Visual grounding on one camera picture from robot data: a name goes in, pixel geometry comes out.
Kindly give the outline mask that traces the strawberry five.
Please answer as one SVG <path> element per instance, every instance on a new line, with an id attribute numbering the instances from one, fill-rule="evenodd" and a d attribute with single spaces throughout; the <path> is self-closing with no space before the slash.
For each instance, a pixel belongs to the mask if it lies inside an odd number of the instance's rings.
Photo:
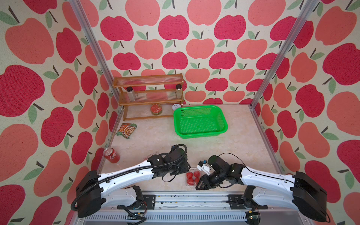
<path id="1" fill-rule="evenodd" d="M 193 178 L 193 173 L 192 173 L 192 172 L 188 172 L 188 173 L 186 174 L 186 177 L 187 177 L 187 179 L 192 179 L 192 178 Z"/>

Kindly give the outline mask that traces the strawberry seven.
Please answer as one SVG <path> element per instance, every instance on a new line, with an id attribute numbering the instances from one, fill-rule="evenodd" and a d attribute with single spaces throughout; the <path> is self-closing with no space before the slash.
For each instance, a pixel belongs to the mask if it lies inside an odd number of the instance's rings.
<path id="1" fill-rule="evenodd" d="M 196 178 L 199 178 L 200 175 L 201 175 L 201 173 L 200 173 L 199 171 L 195 171 L 195 172 L 193 173 L 193 175 L 194 175 Z"/>

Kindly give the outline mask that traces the clear clamshell container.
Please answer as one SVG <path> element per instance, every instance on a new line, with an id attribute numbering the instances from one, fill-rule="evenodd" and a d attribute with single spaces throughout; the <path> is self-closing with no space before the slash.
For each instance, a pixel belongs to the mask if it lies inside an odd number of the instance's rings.
<path id="1" fill-rule="evenodd" d="M 194 173 L 195 171 L 199 171 L 199 170 L 198 170 L 197 168 L 190 168 L 190 170 L 189 170 L 188 172 Z M 201 173 L 201 175 L 200 175 L 199 178 L 196 178 L 196 177 L 193 175 L 193 179 L 194 179 L 194 181 L 196 182 L 196 185 L 199 183 L 200 178 L 201 178 L 201 176 L 202 176 L 202 172 L 201 172 L 201 171 L 199 171 L 199 172 Z"/>

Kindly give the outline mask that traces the strawberry six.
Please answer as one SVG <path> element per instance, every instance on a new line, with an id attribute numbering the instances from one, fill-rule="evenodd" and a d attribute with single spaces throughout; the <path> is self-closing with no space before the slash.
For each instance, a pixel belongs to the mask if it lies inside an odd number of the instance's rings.
<path id="1" fill-rule="evenodd" d="M 190 179 L 187 179 L 187 184 L 189 186 L 194 186 L 194 185 L 196 185 L 196 182 L 194 181 L 194 179 L 190 178 Z"/>

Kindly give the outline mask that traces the green plastic basket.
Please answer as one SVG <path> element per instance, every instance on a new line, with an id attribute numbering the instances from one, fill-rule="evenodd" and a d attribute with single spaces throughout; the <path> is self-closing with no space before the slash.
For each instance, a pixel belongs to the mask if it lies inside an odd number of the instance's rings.
<path id="1" fill-rule="evenodd" d="M 178 108 L 173 113 L 174 129 L 183 139 L 212 137 L 227 132 L 228 124 L 218 106 Z"/>

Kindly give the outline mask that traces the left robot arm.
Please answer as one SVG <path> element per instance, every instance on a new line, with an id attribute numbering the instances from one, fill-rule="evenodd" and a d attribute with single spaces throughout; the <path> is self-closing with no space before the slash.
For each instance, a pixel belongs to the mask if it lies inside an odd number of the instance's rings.
<path id="1" fill-rule="evenodd" d="M 107 203 L 110 195 L 123 188 L 132 188 L 139 197 L 130 204 L 120 203 L 119 206 L 128 207 L 141 203 L 140 189 L 132 185 L 155 178 L 164 178 L 166 175 L 176 177 L 187 173 L 190 164 L 187 157 L 188 148 L 184 144 L 171 147 L 169 153 L 150 156 L 147 160 L 123 170 L 98 174 L 95 170 L 88 172 L 75 189 L 76 197 L 71 203 L 71 210 L 77 212 L 79 218 L 84 218 L 98 212 Z"/>

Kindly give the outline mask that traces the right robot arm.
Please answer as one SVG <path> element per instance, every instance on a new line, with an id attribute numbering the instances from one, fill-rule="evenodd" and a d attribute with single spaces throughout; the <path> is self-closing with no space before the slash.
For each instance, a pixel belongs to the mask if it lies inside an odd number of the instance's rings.
<path id="1" fill-rule="evenodd" d="M 213 155 L 200 161 L 197 169 L 204 172 L 196 190 L 210 190 L 224 181 L 244 185 L 246 190 L 237 204 L 258 210 L 266 206 L 278 206 L 299 211 L 317 222 L 331 221 L 327 213 L 327 192 L 303 172 L 284 175 L 259 171 L 243 163 L 229 164 L 220 156 Z"/>

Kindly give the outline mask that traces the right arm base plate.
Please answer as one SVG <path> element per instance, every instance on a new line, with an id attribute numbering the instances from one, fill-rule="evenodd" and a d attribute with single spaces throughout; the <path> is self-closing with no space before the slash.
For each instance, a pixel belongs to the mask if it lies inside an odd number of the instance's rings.
<path id="1" fill-rule="evenodd" d="M 259 205 L 254 200 L 243 197 L 243 195 L 228 195 L 227 204 L 231 210 L 267 210 L 267 205 Z"/>

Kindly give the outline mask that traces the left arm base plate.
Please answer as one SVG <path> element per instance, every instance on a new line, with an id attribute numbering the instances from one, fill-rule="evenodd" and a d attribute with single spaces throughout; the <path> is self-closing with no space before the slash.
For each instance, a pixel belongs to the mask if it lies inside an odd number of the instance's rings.
<path id="1" fill-rule="evenodd" d="M 141 205 L 137 208 L 138 210 L 154 210 L 156 195 L 144 195 L 144 200 Z"/>

